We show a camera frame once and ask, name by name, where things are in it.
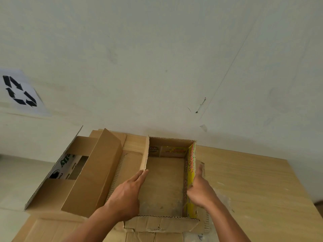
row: human arm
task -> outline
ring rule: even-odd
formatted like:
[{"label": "human arm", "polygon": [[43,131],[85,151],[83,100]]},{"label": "human arm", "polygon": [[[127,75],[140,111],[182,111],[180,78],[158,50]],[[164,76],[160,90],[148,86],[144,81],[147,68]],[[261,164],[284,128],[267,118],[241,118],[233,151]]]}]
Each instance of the human arm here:
[{"label": "human arm", "polygon": [[192,187],[187,190],[188,197],[210,214],[220,242],[251,242],[208,181],[202,177],[202,171],[203,167],[200,165]]},{"label": "human arm", "polygon": [[139,214],[138,194],[148,170],[138,171],[131,179],[120,184],[104,206],[74,230],[64,242],[102,242],[110,230],[121,221]]}]

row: hand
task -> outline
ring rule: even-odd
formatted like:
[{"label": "hand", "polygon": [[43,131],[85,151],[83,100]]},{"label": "hand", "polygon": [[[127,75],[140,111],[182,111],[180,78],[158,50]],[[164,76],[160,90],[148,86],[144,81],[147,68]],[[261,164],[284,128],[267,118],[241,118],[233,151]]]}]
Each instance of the hand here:
[{"label": "hand", "polygon": [[202,172],[203,166],[199,165],[193,185],[187,190],[187,195],[195,205],[208,210],[213,203],[218,203],[220,200],[209,182],[202,177]]},{"label": "hand", "polygon": [[105,203],[105,207],[111,210],[117,222],[127,221],[139,214],[138,194],[144,183],[148,170],[138,171],[131,179],[120,184]]}]

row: paper with recycling symbol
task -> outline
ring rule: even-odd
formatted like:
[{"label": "paper with recycling symbol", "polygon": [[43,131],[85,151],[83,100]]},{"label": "paper with recycling symbol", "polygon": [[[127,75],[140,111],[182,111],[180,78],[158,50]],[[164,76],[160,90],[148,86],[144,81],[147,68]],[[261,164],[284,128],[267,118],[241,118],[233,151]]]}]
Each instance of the paper with recycling symbol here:
[{"label": "paper with recycling symbol", "polygon": [[21,70],[0,68],[0,87],[4,89],[3,94],[7,95],[13,108],[30,114],[50,115]]}]

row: yellow label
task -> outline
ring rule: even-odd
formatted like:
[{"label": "yellow label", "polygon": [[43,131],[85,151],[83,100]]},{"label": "yellow label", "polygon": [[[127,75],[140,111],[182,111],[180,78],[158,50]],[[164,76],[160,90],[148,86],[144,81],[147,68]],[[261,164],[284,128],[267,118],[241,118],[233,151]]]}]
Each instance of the yellow label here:
[{"label": "yellow label", "polygon": [[[195,171],[196,171],[195,147],[196,147],[196,143],[193,143],[188,148],[187,188],[191,187],[195,177]],[[187,197],[186,210],[187,210],[187,217],[197,218],[196,206],[191,202],[191,200],[188,197]]]}]

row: wooden table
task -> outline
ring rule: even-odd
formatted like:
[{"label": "wooden table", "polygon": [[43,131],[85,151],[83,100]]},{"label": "wooden table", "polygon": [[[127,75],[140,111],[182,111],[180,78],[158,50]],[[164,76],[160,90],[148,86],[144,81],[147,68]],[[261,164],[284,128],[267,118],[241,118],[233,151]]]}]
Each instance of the wooden table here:
[{"label": "wooden table", "polygon": [[[144,136],[127,134],[123,148],[143,152],[144,144]],[[196,158],[251,241],[323,241],[323,219],[286,160],[204,146]],[[105,241],[124,236],[111,231]]]}]

